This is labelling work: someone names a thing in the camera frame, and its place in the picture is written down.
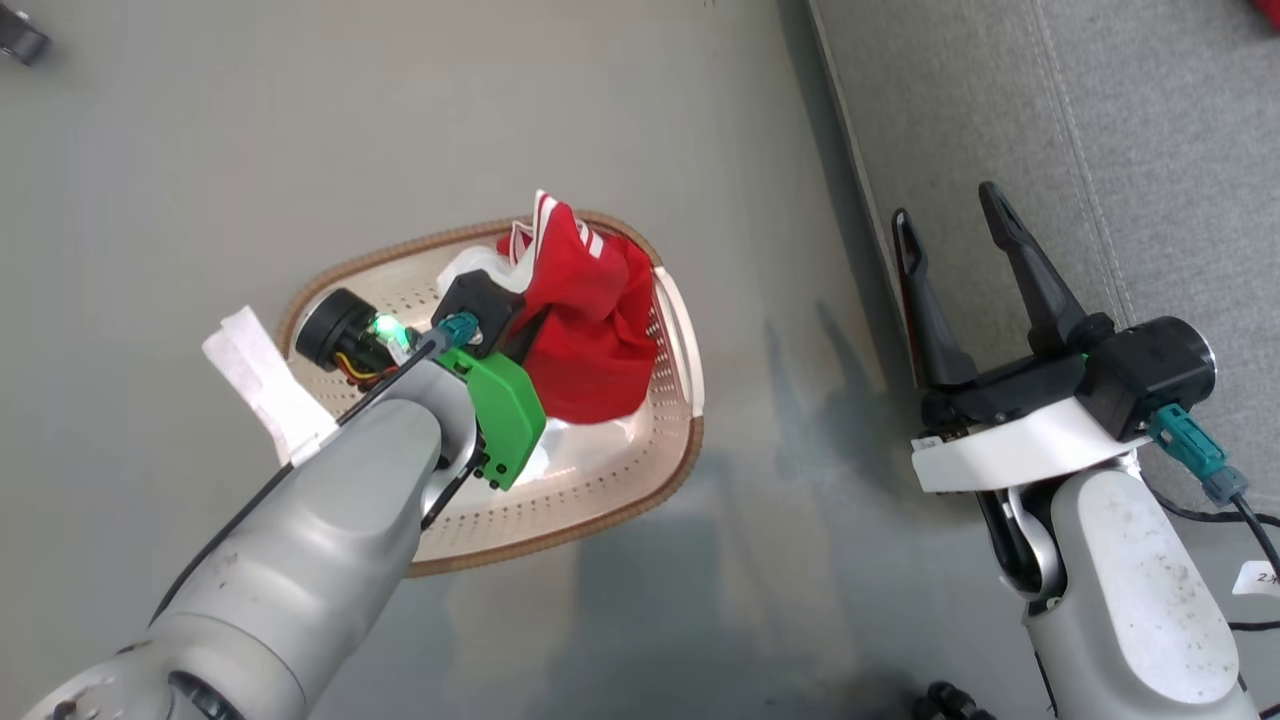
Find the grey fabric sofa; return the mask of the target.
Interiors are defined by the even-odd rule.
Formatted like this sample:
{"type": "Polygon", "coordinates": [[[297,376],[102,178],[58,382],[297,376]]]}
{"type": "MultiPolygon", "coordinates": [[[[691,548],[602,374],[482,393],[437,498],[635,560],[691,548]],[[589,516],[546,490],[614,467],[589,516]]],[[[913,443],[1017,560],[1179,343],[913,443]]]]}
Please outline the grey fabric sofa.
{"type": "Polygon", "coordinates": [[[810,4],[888,274],[905,209],[978,368],[1027,356],[996,183],[1087,311],[1203,334],[1196,419],[1280,518],[1280,29],[1253,0],[810,4]]]}

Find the white laundry basket brown rim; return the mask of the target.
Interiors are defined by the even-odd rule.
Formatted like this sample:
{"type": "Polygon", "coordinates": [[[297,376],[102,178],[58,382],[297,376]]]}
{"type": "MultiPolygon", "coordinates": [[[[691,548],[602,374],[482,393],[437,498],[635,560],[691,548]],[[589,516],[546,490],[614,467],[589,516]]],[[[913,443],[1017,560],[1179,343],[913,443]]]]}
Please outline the white laundry basket brown rim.
{"type": "MultiPolygon", "coordinates": [[[[577,218],[631,241],[649,258],[654,290],[648,334],[658,357],[648,395],[628,416],[595,425],[549,421],[526,471],[508,491],[467,480],[422,533],[408,577],[431,577],[503,562],[596,534],[659,506],[690,477],[701,452],[705,379],[692,318],[659,254],[631,225],[599,211],[577,218]]],[[[300,383],[334,416],[357,400],[338,373],[294,351],[306,313],[346,287],[412,325],[439,302],[435,278],[466,249],[508,234],[509,218],[398,243],[314,277],[287,305],[274,338],[300,383]]]]}

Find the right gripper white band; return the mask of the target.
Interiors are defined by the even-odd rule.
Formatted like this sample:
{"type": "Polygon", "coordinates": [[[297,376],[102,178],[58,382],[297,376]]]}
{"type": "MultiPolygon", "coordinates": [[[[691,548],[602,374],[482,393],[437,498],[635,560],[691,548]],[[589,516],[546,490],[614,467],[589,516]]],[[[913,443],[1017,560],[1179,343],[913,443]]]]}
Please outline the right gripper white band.
{"type": "Polygon", "coordinates": [[[1030,322],[1036,356],[978,375],[960,348],[928,277],[929,260],[906,209],[891,229],[911,366],[920,387],[923,436],[911,466],[927,493],[995,492],[1071,475],[1149,443],[1115,439],[1079,402],[1089,354],[1114,334],[1114,319],[1087,313],[1025,228],[1001,188],[979,184],[995,245],[1005,252],[1030,322]]]}

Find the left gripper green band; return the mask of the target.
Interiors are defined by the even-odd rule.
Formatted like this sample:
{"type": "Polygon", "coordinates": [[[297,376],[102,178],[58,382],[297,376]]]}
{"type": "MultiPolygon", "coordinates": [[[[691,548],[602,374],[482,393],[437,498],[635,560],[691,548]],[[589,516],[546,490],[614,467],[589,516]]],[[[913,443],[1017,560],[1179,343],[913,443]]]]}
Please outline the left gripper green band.
{"type": "Polygon", "coordinates": [[[493,489],[507,492],[527,466],[547,428],[547,414],[522,365],[547,320],[548,310],[526,311],[502,352],[476,357],[462,348],[436,363],[462,382],[476,430],[463,469],[493,489]]]}

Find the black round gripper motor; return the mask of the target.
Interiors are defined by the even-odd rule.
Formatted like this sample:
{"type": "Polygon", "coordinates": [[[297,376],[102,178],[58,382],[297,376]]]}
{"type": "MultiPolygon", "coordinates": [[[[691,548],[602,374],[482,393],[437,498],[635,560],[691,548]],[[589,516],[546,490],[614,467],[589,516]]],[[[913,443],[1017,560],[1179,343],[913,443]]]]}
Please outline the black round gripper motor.
{"type": "Polygon", "coordinates": [[[337,372],[367,392],[398,372],[402,361],[388,346],[396,319],[347,288],[335,288],[307,310],[292,348],[324,372],[337,372]]]}

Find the red garment narrow white stripes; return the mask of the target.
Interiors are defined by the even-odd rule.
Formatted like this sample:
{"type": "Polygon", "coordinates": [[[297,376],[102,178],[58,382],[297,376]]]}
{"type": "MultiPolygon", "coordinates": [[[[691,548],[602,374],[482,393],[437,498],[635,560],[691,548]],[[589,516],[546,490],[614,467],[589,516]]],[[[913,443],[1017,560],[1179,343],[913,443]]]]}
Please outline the red garment narrow white stripes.
{"type": "Polygon", "coordinates": [[[658,355],[645,251],[544,190],[497,250],[509,266],[503,281],[525,300],[516,331],[536,327],[524,368],[547,415],[598,424],[636,413],[658,355]]]}

